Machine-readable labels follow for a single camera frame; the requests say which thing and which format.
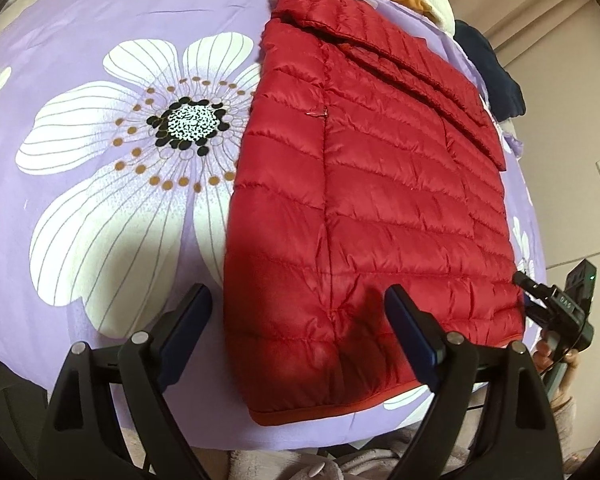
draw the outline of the finger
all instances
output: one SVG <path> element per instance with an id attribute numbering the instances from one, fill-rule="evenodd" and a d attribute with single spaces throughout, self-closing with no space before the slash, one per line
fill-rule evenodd
<path id="1" fill-rule="evenodd" d="M 580 353 L 575 348 L 572 348 L 565 354 L 562 360 L 571 368 L 577 368 L 580 364 Z"/>
<path id="2" fill-rule="evenodd" d="M 536 352 L 545 357 L 551 357 L 552 349 L 547 341 L 541 339 L 536 345 Z"/>
<path id="3" fill-rule="evenodd" d="M 576 372 L 578 370 L 578 364 L 580 363 L 580 356 L 578 351 L 575 349 L 571 349 L 567 352 L 567 355 L 564 357 L 564 361 L 567 362 L 567 370 L 564 373 L 564 377 L 560 382 L 560 390 L 564 394 L 565 397 L 568 396 L 569 389 L 573 384 L 573 381 L 576 378 Z"/>
<path id="4" fill-rule="evenodd" d="M 547 370 L 547 368 L 549 368 L 550 366 L 552 366 L 554 364 L 554 362 L 551 359 L 543 356 L 542 354 L 540 354 L 538 352 L 536 352 L 534 354 L 533 362 L 539 373 L 544 372 L 545 370 Z"/>

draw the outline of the cable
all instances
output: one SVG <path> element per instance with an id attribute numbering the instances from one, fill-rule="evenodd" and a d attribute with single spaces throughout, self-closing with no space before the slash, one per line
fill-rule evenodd
<path id="1" fill-rule="evenodd" d="M 575 262 L 580 262 L 586 258 L 593 258 L 594 256 L 600 256 L 600 251 L 598 251 L 597 253 L 587 254 L 586 256 L 582 256 L 580 258 L 574 258 L 573 260 L 568 260 L 566 262 L 560 262 L 559 264 L 553 264 L 552 266 L 547 267 L 546 270 L 555 269 L 555 267 L 561 267 L 567 264 L 574 264 Z"/>

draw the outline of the red puffer jacket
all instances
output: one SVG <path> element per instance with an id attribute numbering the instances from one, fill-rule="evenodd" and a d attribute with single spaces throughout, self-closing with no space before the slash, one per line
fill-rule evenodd
<path id="1" fill-rule="evenodd" d="M 253 419 L 342 415 L 416 387 L 384 316 L 393 283 L 472 342 L 519 338 L 504 156 L 471 83 L 355 0 L 278 0 L 262 47 L 224 263 Z"/>

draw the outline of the dark blue cloth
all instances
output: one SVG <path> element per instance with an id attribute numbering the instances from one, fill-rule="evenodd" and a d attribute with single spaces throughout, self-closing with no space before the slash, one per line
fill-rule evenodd
<path id="1" fill-rule="evenodd" d="M 524 115 L 525 100 L 520 85 L 501 67 L 489 41 L 471 25 L 456 20 L 454 36 L 464 53 L 484 79 L 489 93 L 491 113 L 498 122 Z"/>

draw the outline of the hand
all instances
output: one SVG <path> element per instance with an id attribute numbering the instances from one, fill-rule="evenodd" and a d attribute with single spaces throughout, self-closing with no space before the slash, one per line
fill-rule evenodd
<path id="1" fill-rule="evenodd" d="M 536 369 L 538 373 L 542 373 L 551 365 L 554 364 L 553 359 L 551 358 L 551 348 L 549 343 L 547 342 L 547 334 L 545 330 L 542 330 L 541 340 L 538 341 L 536 345 L 536 351 L 533 355 L 533 361 L 536 365 Z M 557 410 L 564 406 L 570 399 L 569 389 L 573 384 L 575 379 L 576 371 L 578 370 L 578 365 L 580 364 L 580 355 L 576 349 L 571 349 L 567 352 L 567 355 L 562 359 L 563 363 L 567 363 L 567 371 L 564 373 L 564 377 L 556 390 L 555 396 L 551 401 L 551 407 L 554 410 Z"/>

